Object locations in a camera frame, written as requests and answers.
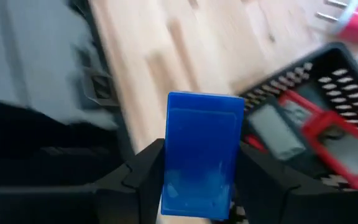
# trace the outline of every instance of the blue plastic box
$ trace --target blue plastic box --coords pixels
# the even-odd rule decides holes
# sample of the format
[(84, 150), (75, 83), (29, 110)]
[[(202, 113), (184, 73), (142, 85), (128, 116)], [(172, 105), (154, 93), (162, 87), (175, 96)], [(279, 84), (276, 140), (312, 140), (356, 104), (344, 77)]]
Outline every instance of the blue plastic box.
[(161, 214), (228, 218), (244, 99), (171, 92)]

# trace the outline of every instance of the black plastic crate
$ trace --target black plastic crate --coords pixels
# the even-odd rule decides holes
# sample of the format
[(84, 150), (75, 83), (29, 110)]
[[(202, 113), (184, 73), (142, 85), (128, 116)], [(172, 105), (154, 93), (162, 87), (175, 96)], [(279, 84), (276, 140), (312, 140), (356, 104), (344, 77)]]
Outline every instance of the black plastic crate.
[(324, 46), (240, 96), (246, 101), (247, 111), (267, 96), (280, 97), (285, 90), (303, 96), (314, 94), (310, 97), (320, 98), (319, 106), (336, 111), (358, 126), (358, 63), (342, 43)]

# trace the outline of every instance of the wooden workbench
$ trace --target wooden workbench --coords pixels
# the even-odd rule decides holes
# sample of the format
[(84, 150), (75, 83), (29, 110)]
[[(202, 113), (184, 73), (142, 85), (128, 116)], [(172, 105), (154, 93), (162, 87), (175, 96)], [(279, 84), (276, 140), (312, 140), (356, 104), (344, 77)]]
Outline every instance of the wooden workbench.
[(164, 137), (169, 91), (242, 92), (333, 41), (314, 14), (341, 12), (323, 0), (89, 1), (136, 151)]

